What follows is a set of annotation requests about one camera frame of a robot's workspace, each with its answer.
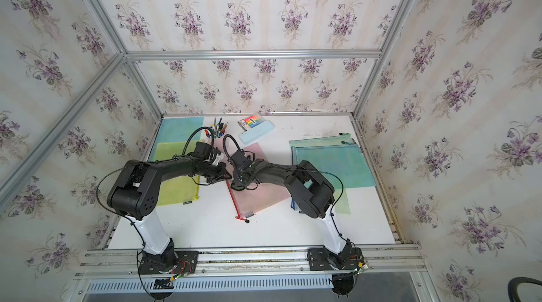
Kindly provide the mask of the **pink mesh document bag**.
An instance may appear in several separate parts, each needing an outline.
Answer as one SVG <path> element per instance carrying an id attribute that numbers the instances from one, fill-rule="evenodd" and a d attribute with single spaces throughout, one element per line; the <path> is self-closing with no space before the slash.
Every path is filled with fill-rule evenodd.
<path id="1" fill-rule="evenodd" d="M 226 170 L 232 177 L 232 179 L 227 180 L 227 188 L 234 205 L 236 212 L 235 218 L 237 220 L 249 223 L 247 221 L 249 221 L 250 217 L 254 216 L 254 214 L 278 204 L 283 200 L 291 198 L 288 190 L 285 187 L 277 186 L 271 183 L 258 184 L 257 187 L 256 184 L 251 184 L 249 188 L 255 188 L 254 190 L 235 191 L 231 189 L 234 168 L 224 153 L 222 140 L 223 138 L 220 138 L 218 141 L 215 141 L 215 146 L 221 152 L 220 156 L 223 156 L 222 161 L 226 163 Z M 231 140 L 227 141 L 227 147 L 231 156 L 235 151 L 237 151 Z M 255 157 L 256 159 L 264 159 L 265 161 L 268 159 L 259 143 L 254 143 L 243 149 L 247 151 L 246 156 L 251 156 L 251 158 Z"/>

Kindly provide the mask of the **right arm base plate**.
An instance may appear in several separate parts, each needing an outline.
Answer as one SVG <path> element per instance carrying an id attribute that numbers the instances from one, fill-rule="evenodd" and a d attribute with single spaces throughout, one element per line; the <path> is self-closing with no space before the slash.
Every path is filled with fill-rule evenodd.
<path id="1" fill-rule="evenodd" d="M 307 252 L 310 271 L 348 270 L 362 268 L 365 258 L 360 248 L 346 245 L 342 251 L 335 254 L 325 247 L 309 248 Z"/>

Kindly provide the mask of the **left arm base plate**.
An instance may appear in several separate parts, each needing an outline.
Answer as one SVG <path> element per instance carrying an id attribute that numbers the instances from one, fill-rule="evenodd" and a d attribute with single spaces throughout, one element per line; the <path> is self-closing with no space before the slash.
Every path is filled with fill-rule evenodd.
<path id="1" fill-rule="evenodd" d="M 141 275 L 188 275 L 196 271 L 198 251 L 174 251 L 163 255 L 142 252 L 138 264 Z"/>

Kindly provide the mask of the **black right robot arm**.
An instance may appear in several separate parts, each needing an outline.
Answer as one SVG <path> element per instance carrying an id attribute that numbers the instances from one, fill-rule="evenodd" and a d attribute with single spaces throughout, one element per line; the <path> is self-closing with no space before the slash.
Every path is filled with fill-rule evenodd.
<path id="1" fill-rule="evenodd" d="M 335 188 L 310 162 L 278 165 L 264 159 L 249 159 L 241 151 L 227 155 L 227 159 L 233 166 L 232 188 L 247 190 L 253 183 L 286 188 L 300 211 L 318 221 L 323 247 L 336 256 L 344 250 L 346 241 L 334 221 Z"/>

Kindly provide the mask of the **yellow mesh document bag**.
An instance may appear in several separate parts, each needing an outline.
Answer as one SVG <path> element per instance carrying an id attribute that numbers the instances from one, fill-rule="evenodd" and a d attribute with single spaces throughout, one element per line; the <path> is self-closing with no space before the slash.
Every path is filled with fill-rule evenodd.
<path id="1" fill-rule="evenodd" d="M 158 143 L 154 149 L 151 160 L 162 161 L 171 159 L 174 155 L 180 155 L 186 142 Z M 196 181 L 192 178 L 183 176 L 162 182 L 159 191 L 158 206 L 189 204 L 199 199 L 200 176 L 196 176 Z"/>

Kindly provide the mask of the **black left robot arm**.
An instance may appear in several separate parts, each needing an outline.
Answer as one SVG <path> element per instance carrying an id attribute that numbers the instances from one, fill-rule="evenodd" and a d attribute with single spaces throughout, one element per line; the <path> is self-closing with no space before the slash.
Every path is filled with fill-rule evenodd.
<path id="1" fill-rule="evenodd" d="M 202 176 L 207 184 L 230 180 L 227 165 L 216 155 L 217 148 L 197 142 L 192 152 L 153 162 L 130 160 L 120 171 L 107 206 L 135 227 L 144 253 L 163 255 L 174 247 L 155 212 L 162 183 L 184 176 Z"/>

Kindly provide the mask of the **blue mesh document bag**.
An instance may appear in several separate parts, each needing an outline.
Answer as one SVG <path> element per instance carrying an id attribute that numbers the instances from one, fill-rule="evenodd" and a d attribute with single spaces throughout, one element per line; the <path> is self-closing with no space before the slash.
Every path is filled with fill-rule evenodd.
<path id="1" fill-rule="evenodd" d="M 161 143 L 185 143 L 188 137 L 203 126 L 203 117 L 165 117 L 150 143 L 148 160 L 154 160 Z"/>

